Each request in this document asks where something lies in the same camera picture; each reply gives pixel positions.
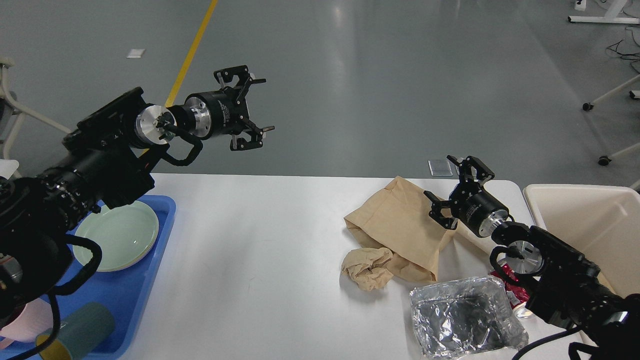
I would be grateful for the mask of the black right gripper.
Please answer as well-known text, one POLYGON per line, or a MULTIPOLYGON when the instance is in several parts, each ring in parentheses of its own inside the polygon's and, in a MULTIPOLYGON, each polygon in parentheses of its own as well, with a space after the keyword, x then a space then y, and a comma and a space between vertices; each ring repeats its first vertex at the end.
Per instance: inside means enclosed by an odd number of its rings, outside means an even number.
POLYGON ((446 159, 457 168, 459 181, 448 200, 423 191, 430 201, 429 217, 446 230, 456 230, 460 221, 476 237, 491 237, 511 216, 508 207, 484 190, 484 184, 493 180, 495 173, 475 156, 447 155, 446 159), (442 210, 451 210, 452 216, 444 216, 442 210))

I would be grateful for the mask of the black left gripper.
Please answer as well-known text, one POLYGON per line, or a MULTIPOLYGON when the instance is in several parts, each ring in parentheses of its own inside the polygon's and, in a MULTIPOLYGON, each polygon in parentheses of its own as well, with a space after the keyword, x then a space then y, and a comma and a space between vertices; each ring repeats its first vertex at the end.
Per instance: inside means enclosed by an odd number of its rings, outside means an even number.
POLYGON ((250 120, 246 96, 252 85, 265 84, 246 64, 214 71, 217 91, 192 93, 185 100, 190 116, 188 132, 199 139, 231 135, 232 152, 256 150, 264 145, 267 132, 275 126, 259 127, 250 120))

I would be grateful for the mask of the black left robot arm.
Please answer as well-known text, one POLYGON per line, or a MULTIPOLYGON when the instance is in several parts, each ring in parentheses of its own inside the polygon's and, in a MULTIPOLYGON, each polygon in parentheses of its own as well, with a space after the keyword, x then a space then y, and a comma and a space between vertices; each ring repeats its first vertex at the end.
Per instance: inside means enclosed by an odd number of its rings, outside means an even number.
POLYGON ((1 178, 1 325, 47 296, 53 331, 16 354, 26 360, 52 346, 61 331, 58 297, 70 296, 98 271, 100 246, 70 233, 87 214, 134 203, 155 183, 163 160, 185 167, 203 141, 231 136, 230 150, 262 148, 272 126, 250 119, 247 94, 264 84, 242 64, 214 72, 219 89, 196 92, 179 105, 152 104, 137 86, 92 112, 62 140, 67 156, 36 177, 1 178))

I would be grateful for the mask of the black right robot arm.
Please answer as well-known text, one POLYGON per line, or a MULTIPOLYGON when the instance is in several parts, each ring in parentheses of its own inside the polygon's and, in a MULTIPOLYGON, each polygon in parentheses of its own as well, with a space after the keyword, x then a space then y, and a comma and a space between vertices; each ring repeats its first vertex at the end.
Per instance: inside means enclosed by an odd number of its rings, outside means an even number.
POLYGON ((639 294, 614 294, 601 284, 601 269, 581 251, 544 228, 516 222, 507 206, 484 184, 495 177, 475 156, 446 157, 458 171, 459 182, 446 200, 424 191, 430 218, 455 230, 463 223, 471 232, 495 243, 489 262, 499 278, 529 294, 526 308, 547 324, 562 328, 519 350, 529 351, 560 338, 584 332, 593 345, 572 342, 567 353, 578 360, 633 360, 639 355, 639 294))

